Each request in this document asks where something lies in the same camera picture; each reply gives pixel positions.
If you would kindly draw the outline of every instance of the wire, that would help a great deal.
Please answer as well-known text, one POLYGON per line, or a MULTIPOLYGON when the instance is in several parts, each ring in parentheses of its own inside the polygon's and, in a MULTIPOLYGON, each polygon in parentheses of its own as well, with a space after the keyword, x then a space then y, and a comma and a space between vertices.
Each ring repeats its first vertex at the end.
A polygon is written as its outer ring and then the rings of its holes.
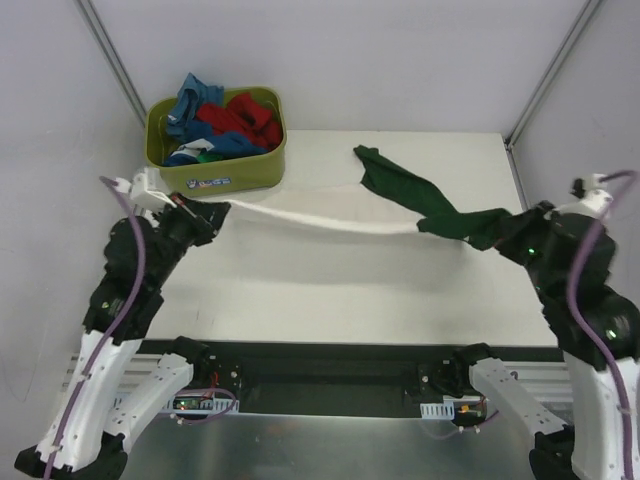
POLYGON ((75 388, 73 389, 73 392, 71 393, 71 396, 69 397, 67 406, 65 407, 62 417, 60 419, 58 430, 56 431, 56 435, 53 439, 53 444, 52 444, 53 451, 49 454, 49 460, 47 461, 47 465, 44 470, 44 476, 43 476, 44 480, 51 480, 53 464, 56 459, 57 451, 60 449, 60 442, 64 437, 64 429, 69 423, 69 418, 71 418, 71 413, 73 412, 73 408, 75 407, 78 401, 78 397, 80 396, 80 392, 82 391, 85 381, 88 378, 89 374, 91 373, 91 369, 93 368, 93 365, 95 364, 98 356, 100 355, 100 352, 102 351, 107 341, 111 337, 111 334, 122 323, 127 313, 129 313, 129 310, 131 309, 131 306, 133 305, 133 302, 135 301, 138 295, 138 292, 140 291, 140 287, 142 286, 142 280, 144 279, 146 252, 144 247, 144 237, 142 235, 142 229, 140 228, 140 223, 138 222, 138 219, 136 218, 136 216, 133 214, 133 210, 131 210, 131 207, 126 202, 124 197, 114 188, 114 185, 116 183, 110 178, 106 178, 106 177, 100 177, 100 181, 105 184, 105 186, 109 189, 111 194, 118 201, 118 204, 120 204, 120 207, 122 208, 122 210, 124 210, 124 212, 127 214, 127 218, 129 219, 129 223, 131 224, 133 235, 136 240, 136 247, 138 250, 138 266, 136 268, 136 276, 133 281, 133 286, 131 287, 131 292, 129 293, 127 300, 125 301, 124 305, 118 312, 118 315, 116 316, 115 320, 111 323, 109 328, 107 328, 107 330, 104 332, 104 334, 102 335, 102 338, 100 338, 100 341, 98 342, 96 347, 93 349, 93 352, 91 352, 91 355, 89 356, 89 360, 87 361, 87 364, 82 370, 83 379, 78 381, 75 388))
POLYGON ((611 375, 613 377, 616 391, 618 392, 618 397, 620 399, 620 411, 622 412, 622 458, 624 466, 624 476, 625 478, 633 479, 633 429, 630 416, 631 407, 629 404, 627 390, 624 384, 624 378, 620 373, 620 369, 618 368, 616 359, 613 356, 613 353, 611 353, 611 350, 609 350, 607 345, 591 328, 591 326, 587 323, 587 321, 580 313, 577 301, 578 283, 580 281, 580 276, 582 275, 589 255, 591 255, 591 252, 593 251, 595 244, 598 241, 600 232, 604 228, 602 222, 606 215, 610 211, 612 211, 618 205, 618 203, 620 203, 620 201, 627 195, 627 193, 629 193, 629 190, 631 190, 638 179, 638 172, 634 170, 622 170, 607 175, 601 179, 602 182, 607 182, 621 177, 628 177, 628 180, 620 188, 618 188, 615 193, 612 194, 612 201, 604 207, 598 218, 594 219, 594 221, 591 223, 586 235, 580 243, 578 252, 573 259, 571 270, 569 272, 569 283, 567 284, 567 304, 569 305, 569 310, 571 311, 571 314, 573 315, 576 323, 593 341, 596 347, 598 347, 598 350, 600 350, 600 352, 604 356, 607 365, 611 370, 611 375))
MULTIPOLYGON (((213 372, 213 375, 211 375, 211 388, 216 388, 216 386, 218 385, 218 372, 213 372)), ((205 393, 201 400, 210 400, 211 398, 213 398, 213 392, 209 392, 209 393, 205 393)))
MULTIPOLYGON (((205 388, 205 389, 198 389, 198 390, 182 390, 180 392, 178 392, 178 395, 186 395, 186 394, 193 394, 193 393, 209 393, 211 392, 212 394, 216 394, 216 393, 222 393, 223 395, 226 395, 227 397, 229 397, 231 399, 231 403, 221 412, 218 413, 214 413, 213 415, 209 415, 207 418, 204 418, 202 420, 190 420, 190 421, 186 421, 184 418, 180 418, 180 420, 178 421, 178 423, 180 425, 202 425, 205 423, 210 423, 214 420, 217 420, 218 418, 220 418, 222 415, 225 415, 227 413, 229 413, 231 410, 233 410, 236 406, 236 403, 238 402, 238 400, 236 399, 236 396, 230 392, 229 390, 225 390, 224 388, 205 388)), ((170 418, 175 418, 178 415, 173 413, 168 415, 170 418)))
POLYGON ((471 408, 476 408, 476 407, 482 407, 482 411, 486 414, 487 413, 487 397, 482 395, 480 397, 480 401, 478 403, 473 403, 471 405, 464 405, 465 407, 471 409, 471 408))

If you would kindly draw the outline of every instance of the cable tie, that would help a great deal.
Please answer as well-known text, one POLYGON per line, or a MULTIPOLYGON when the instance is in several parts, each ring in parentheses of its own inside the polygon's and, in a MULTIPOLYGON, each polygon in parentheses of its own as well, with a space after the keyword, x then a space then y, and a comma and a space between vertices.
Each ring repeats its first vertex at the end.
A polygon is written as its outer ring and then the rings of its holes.
POLYGON ((628 410, 627 410, 627 409, 622 408, 620 405, 617 405, 617 408, 618 408, 618 411, 619 411, 622 415, 628 415, 628 416, 631 416, 631 415, 635 415, 635 414, 636 414, 635 410, 633 410, 633 409, 628 409, 628 410))

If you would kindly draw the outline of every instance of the white tabletop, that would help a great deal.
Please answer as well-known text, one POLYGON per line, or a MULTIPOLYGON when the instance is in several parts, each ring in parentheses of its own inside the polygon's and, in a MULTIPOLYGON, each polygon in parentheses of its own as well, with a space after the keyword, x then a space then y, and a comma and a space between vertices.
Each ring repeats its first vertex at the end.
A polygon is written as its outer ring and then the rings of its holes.
MULTIPOLYGON (((412 224, 418 215, 358 185, 364 169, 353 147, 362 144, 434 182, 460 211, 521 211, 497 134, 288 135, 281 184, 232 198, 365 224, 412 224)), ((172 273, 148 338, 556 345, 524 269, 495 251, 420 233, 299 228, 236 210, 212 244, 189 250, 172 273)))

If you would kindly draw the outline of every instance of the white wall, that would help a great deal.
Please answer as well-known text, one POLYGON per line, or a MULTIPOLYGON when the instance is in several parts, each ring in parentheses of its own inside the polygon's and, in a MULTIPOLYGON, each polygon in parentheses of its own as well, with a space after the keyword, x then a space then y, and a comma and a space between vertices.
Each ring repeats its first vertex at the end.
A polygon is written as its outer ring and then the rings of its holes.
POLYGON ((584 0, 96 0, 147 107, 188 71, 290 128, 506 134, 584 0))
POLYGON ((0 15, 0 478, 47 427, 142 128, 72 2, 0 15))
MULTIPOLYGON (((640 169, 640 2, 605 2, 516 145, 530 201, 568 200, 573 178, 640 169)), ((611 222, 614 288, 640 302, 640 188, 611 222)))

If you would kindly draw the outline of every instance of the container label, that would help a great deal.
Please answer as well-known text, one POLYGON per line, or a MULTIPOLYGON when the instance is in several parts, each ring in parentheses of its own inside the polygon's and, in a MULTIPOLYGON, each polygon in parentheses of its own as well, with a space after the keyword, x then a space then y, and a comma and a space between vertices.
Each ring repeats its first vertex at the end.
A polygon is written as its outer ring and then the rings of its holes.
POLYGON ((211 180, 187 180, 187 188, 194 190, 196 188, 217 187, 219 185, 229 185, 230 177, 212 178, 211 180))

